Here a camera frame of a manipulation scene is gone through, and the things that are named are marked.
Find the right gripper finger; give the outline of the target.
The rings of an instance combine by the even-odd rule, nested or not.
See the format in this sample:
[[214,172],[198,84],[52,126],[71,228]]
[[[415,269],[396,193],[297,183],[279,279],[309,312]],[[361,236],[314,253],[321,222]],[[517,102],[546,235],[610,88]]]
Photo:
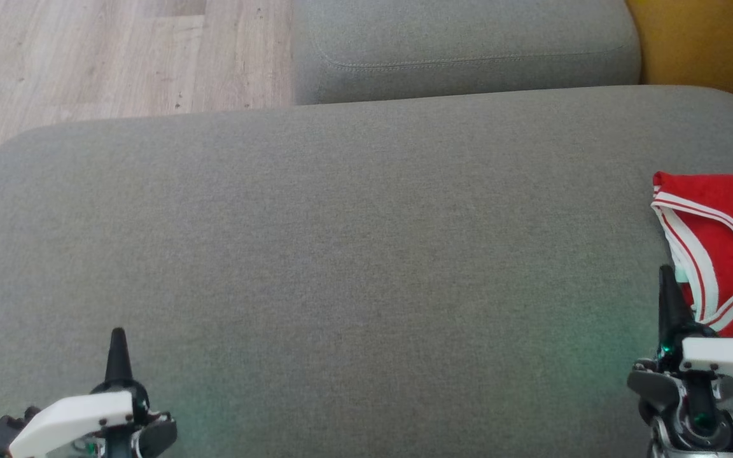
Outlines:
[[658,323],[657,359],[660,364],[680,364],[683,361],[683,341],[687,337],[715,336],[712,328],[695,320],[670,265],[659,268]]

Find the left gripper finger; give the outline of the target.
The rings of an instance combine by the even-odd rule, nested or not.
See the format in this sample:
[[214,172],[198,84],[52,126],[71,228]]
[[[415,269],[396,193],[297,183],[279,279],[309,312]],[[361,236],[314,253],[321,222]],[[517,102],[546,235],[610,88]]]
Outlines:
[[104,382],[115,384],[133,380],[130,351],[124,328],[111,330]]

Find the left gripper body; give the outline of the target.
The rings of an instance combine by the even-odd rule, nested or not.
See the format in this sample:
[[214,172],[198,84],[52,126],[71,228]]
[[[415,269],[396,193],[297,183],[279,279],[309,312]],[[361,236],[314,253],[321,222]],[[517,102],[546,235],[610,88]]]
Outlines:
[[91,394],[127,393],[130,412],[117,423],[104,420],[96,432],[98,457],[160,457],[178,439],[178,425],[170,412],[153,411],[145,386],[134,379],[103,382]]

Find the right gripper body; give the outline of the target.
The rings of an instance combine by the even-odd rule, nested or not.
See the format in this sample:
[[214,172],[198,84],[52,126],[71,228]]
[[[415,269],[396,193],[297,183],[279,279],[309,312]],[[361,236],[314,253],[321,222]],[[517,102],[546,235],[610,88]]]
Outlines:
[[635,363],[627,386],[639,395],[639,412],[650,427],[648,456],[733,456],[733,419],[719,408],[722,380],[733,378],[733,363],[711,363],[678,372],[659,364]]

